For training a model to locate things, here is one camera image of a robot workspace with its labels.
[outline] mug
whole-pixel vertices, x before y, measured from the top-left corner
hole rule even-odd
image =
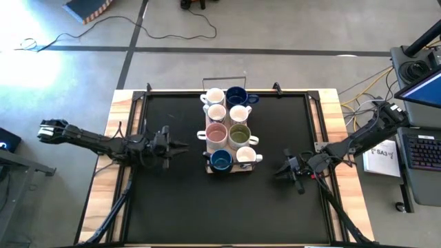
[[[223,123],[225,121],[225,117],[227,116],[227,110],[221,104],[213,104],[211,106],[205,104],[202,109],[208,116],[211,123]]]
[[[228,130],[221,123],[212,123],[205,128],[205,131],[197,133],[198,139],[207,141],[208,147],[221,149],[227,145]]]
[[[203,152],[203,156],[209,159],[213,172],[229,173],[233,168],[233,156],[226,149],[218,149],[213,154]]]
[[[227,108],[230,110],[233,106],[254,104],[259,102],[259,96],[255,94],[248,95],[247,91],[238,86],[231,87],[225,94],[227,99]]]
[[[208,106],[211,106],[213,104],[223,105],[225,95],[223,94],[223,90],[218,88],[211,88],[207,91],[206,94],[202,94],[200,98],[201,101]]]
[[[238,162],[261,162],[263,160],[263,156],[260,154],[256,154],[251,147],[241,147],[236,152],[236,159]],[[251,164],[242,164],[240,168],[246,169]]]
[[[234,124],[246,124],[248,115],[251,113],[252,108],[250,106],[243,107],[242,105],[236,105],[229,110],[229,119],[232,125]]]
[[[229,146],[237,150],[248,145],[259,144],[259,138],[251,135],[251,130],[243,124],[235,124],[230,127],[228,134]]]

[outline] laptop keyboard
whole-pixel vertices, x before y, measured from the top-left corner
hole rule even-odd
[[[441,171],[441,140],[408,138],[410,168]]]

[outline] pink mug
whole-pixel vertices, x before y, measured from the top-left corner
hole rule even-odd
[[[228,142],[228,130],[221,123],[212,123],[205,128],[205,131],[197,133],[198,139],[207,141],[208,147],[222,149]]]

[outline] black tabletop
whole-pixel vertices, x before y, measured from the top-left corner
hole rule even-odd
[[[203,104],[195,96],[153,96],[147,109],[149,131],[170,126],[172,138],[190,144],[162,173],[136,173],[128,243],[300,244],[328,243],[325,214],[315,181],[304,180],[306,194],[274,182],[283,149],[311,150],[303,96],[264,96],[253,105],[248,126],[260,139],[254,146],[263,161],[252,173],[219,178],[205,171]]]

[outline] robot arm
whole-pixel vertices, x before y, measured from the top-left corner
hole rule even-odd
[[[299,194],[305,193],[300,178],[308,176],[316,179],[323,195],[336,210],[339,219],[345,224],[356,242],[376,245],[376,242],[372,242],[364,237],[361,231],[354,225],[328,188],[321,174],[325,169],[334,169],[337,165],[341,164],[346,155],[361,154],[396,134],[396,130],[399,127],[408,126],[409,120],[406,112],[402,111],[395,104],[379,103],[377,104],[377,112],[365,126],[341,142],[326,144],[316,153],[306,152],[310,155],[308,159],[302,157],[304,153],[299,156],[292,156],[286,149],[285,156],[287,161],[276,172],[276,179],[290,180],[296,186]]]
[[[164,169],[168,168],[168,160],[174,155],[186,152],[187,144],[171,141],[169,127],[164,126],[154,134],[151,141],[146,134],[137,134],[128,137],[106,137],[95,134],[69,124],[65,120],[43,120],[40,124],[38,138],[47,144],[70,143],[90,149],[101,155],[108,155],[118,163],[144,165],[144,158],[157,156],[164,158]]]

